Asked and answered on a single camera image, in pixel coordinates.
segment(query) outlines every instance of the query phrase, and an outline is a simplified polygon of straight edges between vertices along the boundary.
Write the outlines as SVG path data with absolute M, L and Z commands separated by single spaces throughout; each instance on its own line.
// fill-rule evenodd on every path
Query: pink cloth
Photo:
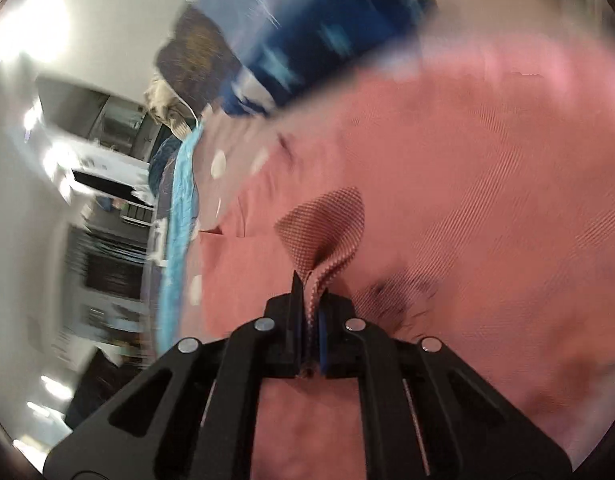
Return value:
M 192 242 L 203 303 L 181 335 L 260 316 L 293 270 L 274 225 L 356 187 L 363 238 L 331 289 L 392 336 L 443 339 L 578 464 L 615 417 L 597 409 L 615 368 L 615 55 L 519 38 L 459 54 L 408 81 L 363 73 L 328 134 L 283 139 L 221 234 Z M 355 385 L 266 382 L 253 466 L 364 478 Z

